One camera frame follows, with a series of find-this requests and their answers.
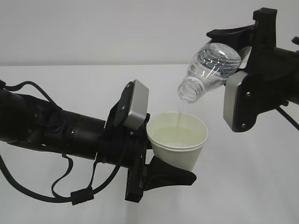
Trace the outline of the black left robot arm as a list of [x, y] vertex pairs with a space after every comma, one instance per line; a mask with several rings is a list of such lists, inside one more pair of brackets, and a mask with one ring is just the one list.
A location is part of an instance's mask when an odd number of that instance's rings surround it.
[[140, 81], [126, 84], [120, 99], [110, 110], [107, 120], [63, 110], [48, 94], [43, 99], [20, 94], [20, 83], [0, 83], [0, 139], [16, 147], [61, 154], [72, 170], [72, 156], [113, 164], [110, 176], [98, 187], [73, 191], [69, 196], [53, 192], [44, 196], [20, 185], [4, 162], [0, 169], [17, 191], [48, 203], [77, 205], [90, 201], [107, 187], [121, 167], [128, 170], [125, 199], [139, 202], [147, 190], [166, 186], [190, 186], [196, 175], [177, 168], [157, 157], [146, 164], [146, 152], [152, 148], [147, 136], [149, 89]]

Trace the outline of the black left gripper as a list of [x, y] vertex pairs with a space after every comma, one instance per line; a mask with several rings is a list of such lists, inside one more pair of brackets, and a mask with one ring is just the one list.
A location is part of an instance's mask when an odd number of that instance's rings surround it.
[[149, 119], [148, 113], [136, 131], [123, 125], [114, 126], [112, 123], [105, 128], [96, 161], [113, 164], [115, 167], [111, 175], [94, 189], [95, 194], [112, 182], [121, 167], [128, 169], [125, 200], [131, 202], [139, 202], [143, 190], [191, 186], [196, 181], [197, 177], [193, 172], [172, 166], [156, 156], [153, 156], [149, 164], [145, 164], [149, 142], [146, 125]]

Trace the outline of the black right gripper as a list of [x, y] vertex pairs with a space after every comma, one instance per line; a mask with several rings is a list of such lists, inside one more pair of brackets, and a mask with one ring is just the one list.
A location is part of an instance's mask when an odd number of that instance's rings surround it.
[[279, 81], [288, 102], [299, 102], [299, 53], [276, 46], [277, 10], [261, 8], [253, 12], [255, 24], [230, 29], [214, 29], [206, 33], [211, 42], [222, 43], [234, 50], [251, 46], [251, 53], [242, 70], [261, 73]]

